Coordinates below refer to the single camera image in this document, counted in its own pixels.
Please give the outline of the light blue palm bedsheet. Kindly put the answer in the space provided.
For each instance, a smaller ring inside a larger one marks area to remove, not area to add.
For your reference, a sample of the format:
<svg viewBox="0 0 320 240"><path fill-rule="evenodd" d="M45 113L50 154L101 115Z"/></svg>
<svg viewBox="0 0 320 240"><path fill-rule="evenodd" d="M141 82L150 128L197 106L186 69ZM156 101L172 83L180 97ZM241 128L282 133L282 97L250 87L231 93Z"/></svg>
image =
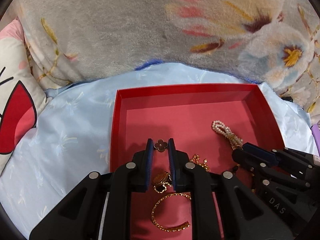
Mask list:
<svg viewBox="0 0 320 240"><path fill-rule="evenodd" d="M179 63L50 89L36 127L16 146L1 175L1 205L24 237L90 172L110 170L116 92L162 85L239 83Z"/></svg>

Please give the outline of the white cat face pillow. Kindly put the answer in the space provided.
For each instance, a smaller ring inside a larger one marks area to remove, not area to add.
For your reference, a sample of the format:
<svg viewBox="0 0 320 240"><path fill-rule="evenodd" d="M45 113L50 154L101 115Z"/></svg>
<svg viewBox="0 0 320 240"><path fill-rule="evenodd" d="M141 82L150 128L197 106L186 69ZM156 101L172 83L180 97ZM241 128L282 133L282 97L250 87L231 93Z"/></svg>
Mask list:
<svg viewBox="0 0 320 240"><path fill-rule="evenodd" d="M14 19L1 30L1 170L32 129L48 98L31 73L24 32Z"/></svg>

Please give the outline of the red cardboard tray box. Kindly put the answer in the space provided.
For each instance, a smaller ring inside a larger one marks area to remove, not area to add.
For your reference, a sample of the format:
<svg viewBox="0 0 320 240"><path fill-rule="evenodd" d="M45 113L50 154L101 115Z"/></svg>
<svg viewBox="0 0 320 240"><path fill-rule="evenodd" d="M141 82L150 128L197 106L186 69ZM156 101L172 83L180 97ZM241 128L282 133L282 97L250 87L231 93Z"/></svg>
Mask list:
<svg viewBox="0 0 320 240"><path fill-rule="evenodd" d="M146 148L147 140L174 139L177 150L191 158L208 160L213 173L232 169L232 148L211 124L224 122L244 142L266 150L284 147L278 124L257 85L192 84L118 90L114 106L110 171L131 161ZM191 239L192 226L181 232L163 232L151 222L151 210L165 196L152 187L133 193L131 239ZM191 222L191 203L179 210L179 218Z"/></svg>

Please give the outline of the purple mat edge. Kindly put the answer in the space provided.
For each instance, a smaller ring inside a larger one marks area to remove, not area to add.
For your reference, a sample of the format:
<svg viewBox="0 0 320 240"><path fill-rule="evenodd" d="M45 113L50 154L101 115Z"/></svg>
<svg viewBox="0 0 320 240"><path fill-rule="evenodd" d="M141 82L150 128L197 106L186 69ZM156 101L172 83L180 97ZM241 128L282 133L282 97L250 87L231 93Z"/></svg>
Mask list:
<svg viewBox="0 0 320 240"><path fill-rule="evenodd" d="M319 126L317 124L313 125L311 127L311 131L312 131L312 135L314 137L316 146L319 148L319 145L320 145L320 129L319 129Z"/></svg>

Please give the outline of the gold woven cuff bangle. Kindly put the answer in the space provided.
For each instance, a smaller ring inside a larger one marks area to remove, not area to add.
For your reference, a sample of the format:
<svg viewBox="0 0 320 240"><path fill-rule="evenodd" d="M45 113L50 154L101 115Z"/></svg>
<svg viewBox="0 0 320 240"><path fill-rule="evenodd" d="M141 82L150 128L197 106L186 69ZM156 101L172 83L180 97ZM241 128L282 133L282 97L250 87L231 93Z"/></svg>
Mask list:
<svg viewBox="0 0 320 240"><path fill-rule="evenodd" d="M151 222L163 232L181 232L191 227L187 217L179 218L179 210L191 203L187 193L169 193L160 198L151 210Z"/></svg>

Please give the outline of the grey floral fleece blanket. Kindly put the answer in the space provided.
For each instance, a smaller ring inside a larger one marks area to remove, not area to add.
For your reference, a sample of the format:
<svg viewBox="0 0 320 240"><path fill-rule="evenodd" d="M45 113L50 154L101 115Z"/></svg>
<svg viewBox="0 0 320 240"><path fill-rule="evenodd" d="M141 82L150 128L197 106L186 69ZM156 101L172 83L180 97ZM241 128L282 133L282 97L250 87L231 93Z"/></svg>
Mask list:
<svg viewBox="0 0 320 240"><path fill-rule="evenodd" d="M319 16L308 0L13 0L43 87L180 62L266 82L319 115Z"/></svg>

